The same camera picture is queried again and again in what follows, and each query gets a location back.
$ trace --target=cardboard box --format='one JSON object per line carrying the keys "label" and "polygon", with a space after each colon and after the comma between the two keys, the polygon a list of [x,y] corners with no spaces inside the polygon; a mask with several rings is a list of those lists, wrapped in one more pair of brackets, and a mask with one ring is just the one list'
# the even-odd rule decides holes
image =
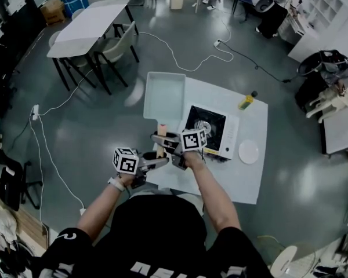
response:
{"label": "cardboard box", "polygon": [[40,10],[48,25],[62,23],[66,20],[64,3],[61,0],[48,0],[40,7]]}

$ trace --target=black t-shirt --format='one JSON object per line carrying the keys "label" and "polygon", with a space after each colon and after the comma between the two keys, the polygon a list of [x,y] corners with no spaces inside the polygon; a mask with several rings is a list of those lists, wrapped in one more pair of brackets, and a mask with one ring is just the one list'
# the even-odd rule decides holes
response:
{"label": "black t-shirt", "polygon": [[93,247],[83,231],[62,231],[32,271],[38,277],[270,278],[252,243],[236,228],[205,249],[205,224],[190,202],[170,195],[136,196],[117,207],[110,232]]}

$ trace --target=white cable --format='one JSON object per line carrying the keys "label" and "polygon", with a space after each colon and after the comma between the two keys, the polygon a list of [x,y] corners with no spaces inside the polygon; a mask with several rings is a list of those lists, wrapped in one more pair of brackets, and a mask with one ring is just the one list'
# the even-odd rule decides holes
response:
{"label": "white cable", "polygon": [[[227,26],[226,26],[226,24],[224,23],[223,19],[222,19],[222,23],[223,23],[223,25],[226,27],[227,31],[230,33],[230,37],[229,37],[229,39],[226,40],[226,41],[225,41],[225,40],[222,40],[222,39],[218,39],[218,40],[219,40],[219,41],[222,41],[222,42],[228,42],[229,40],[231,40],[231,32],[230,32],[230,30],[227,28]],[[169,46],[169,44],[168,44],[166,41],[164,41],[164,40],[162,40],[162,39],[159,39],[159,37],[157,37],[156,35],[153,35],[153,34],[150,34],[150,33],[147,33],[147,32],[139,32],[139,34],[147,34],[147,35],[150,35],[150,36],[152,36],[152,37],[154,37],[154,38],[160,40],[160,41],[163,42],[164,44],[166,44],[166,46],[168,47],[168,49],[170,49],[170,51],[172,52],[172,56],[173,56],[173,59],[174,59],[174,61],[175,61],[176,66],[177,66],[179,69],[185,70],[185,71],[188,71],[188,72],[194,72],[194,71],[196,71],[197,69],[199,69],[199,67],[202,65],[203,62],[209,60],[211,57],[218,58],[219,60],[224,61],[224,62],[231,62],[231,61],[233,60],[233,54],[232,54],[232,53],[226,52],[225,50],[219,49],[217,46],[215,46],[215,48],[216,48],[218,51],[223,52],[223,53],[230,54],[232,58],[231,58],[230,60],[225,60],[225,59],[223,59],[223,58],[220,58],[220,57],[217,57],[217,56],[214,56],[214,55],[210,55],[210,56],[208,56],[205,60],[202,60],[201,63],[197,66],[196,69],[194,69],[194,70],[188,70],[188,69],[182,68],[182,67],[180,67],[180,66],[178,65],[178,62],[177,62],[177,60],[176,60],[176,58],[175,58],[175,56],[174,56],[174,52],[173,52],[173,50],[171,49],[171,47]]]}
{"label": "white cable", "polygon": [[[86,73],[86,76],[88,76],[88,74],[89,74],[90,72],[92,72],[92,71],[93,71],[93,69],[91,69],[88,73]],[[75,93],[75,91],[79,88],[80,83],[81,83],[83,80],[84,80],[84,78],[82,78],[82,79],[80,80],[80,82],[79,82],[79,84],[77,85],[76,89],[74,89],[74,91],[71,93],[71,96],[69,96],[69,98],[68,98],[65,102],[63,102],[62,104],[60,104],[58,107],[54,107],[54,108],[49,109],[49,110],[46,111],[44,114],[39,114],[39,116],[44,116],[44,115],[46,115],[49,111],[54,110],[54,109],[58,109],[58,108],[62,107],[65,103],[67,103],[67,102],[69,101],[69,99],[73,96],[73,94]]]}
{"label": "white cable", "polygon": [[[54,168],[55,168],[56,171],[57,171],[57,174],[58,174],[59,178],[62,180],[63,184],[66,186],[66,188],[68,189],[68,191],[72,194],[72,196],[73,196],[75,199],[77,199],[77,200],[81,203],[82,208],[85,209],[85,206],[84,206],[82,200],[80,200],[80,198],[78,198],[77,196],[75,196],[75,194],[70,190],[70,188],[68,187],[68,185],[64,182],[63,178],[62,178],[61,175],[59,174],[58,168],[56,167],[56,165],[55,165],[54,162],[53,162],[52,155],[50,154],[48,145],[47,145],[47,143],[46,143],[46,137],[45,137],[45,133],[44,133],[44,124],[42,123],[42,120],[41,120],[41,116],[46,115],[49,111],[51,111],[51,110],[53,110],[53,109],[58,109],[58,108],[62,107],[66,102],[68,102],[68,101],[71,99],[71,97],[73,96],[73,94],[75,93],[75,91],[80,87],[80,84],[81,84],[81,82],[82,82],[83,80],[84,80],[84,78],[82,78],[82,79],[79,81],[79,84],[77,85],[77,87],[74,89],[74,91],[71,93],[71,95],[69,96],[69,98],[68,98],[65,102],[63,102],[62,104],[60,104],[58,107],[54,107],[54,108],[49,109],[49,110],[46,111],[44,114],[39,114],[39,119],[40,119],[40,122],[41,122],[42,135],[43,135],[43,137],[44,137],[45,146],[46,146],[46,150],[48,151],[48,154],[49,154],[49,157],[50,157],[50,161],[52,162]],[[48,231],[46,225],[42,222],[42,213],[41,213],[41,209],[42,209],[42,198],[43,198],[43,195],[44,195],[43,192],[44,192],[44,186],[45,186],[45,184],[44,184],[44,174],[43,174],[43,172],[42,172],[42,166],[41,166],[41,164],[42,164],[42,162],[41,162],[41,150],[40,150],[40,143],[39,143],[39,140],[37,139],[36,132],[35,132],[34,128],[32,127],[32,123],[31,123],[32,112],[33,112],[33,110],[34,110],[34,107],[35,107],[35,106],[33,106],[32,109],[31,109],[29,120],[30,120],[30,127],[31,127],[31,130],[32,130],[32,132],[34,133],[34,136],[35,136],[35,139],[36,139],[36,143],[37,143],[37,146],[38,146],[38,149],[39,149],[39,165],[40,165],[40,173],[41,173],[41,181],[42,181],[39,214],[40,214],[40,222],[41,222],[41,224],[43,225],[43,227],[44,227],[45,230],[46,230],[46,248],[48,249],[49,231]]]}
{"label": "white cable", "polygon": [[49,154],[49,157],[50,157],[50,161],[52,162],[54,168],[56,169],[57,171],[57,175],[58,177],[62,180],[63,184],[65,185],[65,187],[68,189],[68,191],[70,192],[70,194],[72,194],[72,196],[77,199],[80,203],[81,203],[81,206],[83,209],[85,209],[85,206],[84,206],[84,203],[82,202],[82,200],[80,200],[80,198],[78,196],[75,196],[75,194],[72,192],[72,190],[70,190],[70,188],[68,187],[68,185],[64,182],[62,176],[59,174],[59,171],[58,171],[58,168],[57,166],[54,164],[53,162],[53,159],[52,159],[52,155],[50,154],[50,150],[48,148],[48,143],[46,142],[46,137],[45,137],[45,133],[44,133],[44,124],[42,123],[42,120],[41,120],[41,117],[39,116],[39,120],[41,122],[41,129],[42,129],[42,135],[44,137],[44,141],[45,141],[45,147],[46,147],[46,150],[48,151],[48,154]]}
{"label": "white cable", "polygon": [[37,136],[36,136],[36,133],[34,131],[34,128],[32,127],[32,123],[31,123],[31,114],[30,114],[30,117],[29,117],[29,120],[30,120],[30,127],[31,127],[31,130],[32,132],[34,133],[34,136],[35,136],[35,139],[36,139],[36,143],[37,143],[37,146],[39,148],[39,164],[40,164],[40,173],[41,173],[41,181],[42,181],[42,188],[41,188],[41,197],[40,197],[40,222],[41,224],[43,225],[43,227],[45,228],[46,230],[46,249],[48,249],[48,244],[49,244],[49,231],[46,227],[46,225],[42,222],[42,214],[41,214],[41,208],[42,208],[42,196],[44,194],[44,175],[42,173],[42,167],[41,167],[41,153],[40,153],[40,143],[39,143],[39,140],[37,139]]}

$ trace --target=hand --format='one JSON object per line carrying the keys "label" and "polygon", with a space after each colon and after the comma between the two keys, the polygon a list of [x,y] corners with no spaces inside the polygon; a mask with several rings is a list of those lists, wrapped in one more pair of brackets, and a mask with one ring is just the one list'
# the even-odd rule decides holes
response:
{"label": "hand", "polygon": [[204,162],[202,161],[199,154],[195,151],[186,151],[183,153],[183,156],[186,160],[186,166],[192,170],[202,167]]}
{"label": "hand", "polygon": [[116,180],[124,187],[128,187],[132,184],[134,178],[135,176],[132,174],[120,173],[120,177],[117,177]]}

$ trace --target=electrical outlet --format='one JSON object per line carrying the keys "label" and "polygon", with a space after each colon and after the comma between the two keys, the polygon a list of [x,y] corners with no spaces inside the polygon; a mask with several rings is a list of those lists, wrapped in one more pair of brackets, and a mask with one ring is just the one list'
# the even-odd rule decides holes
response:
{"label": "electrical outlet", "polygon": [[32,120],[37,120],[39,117],[39,104],[36,104],[34,106],[34,110],[33,110],[33,116],[32,116]]}

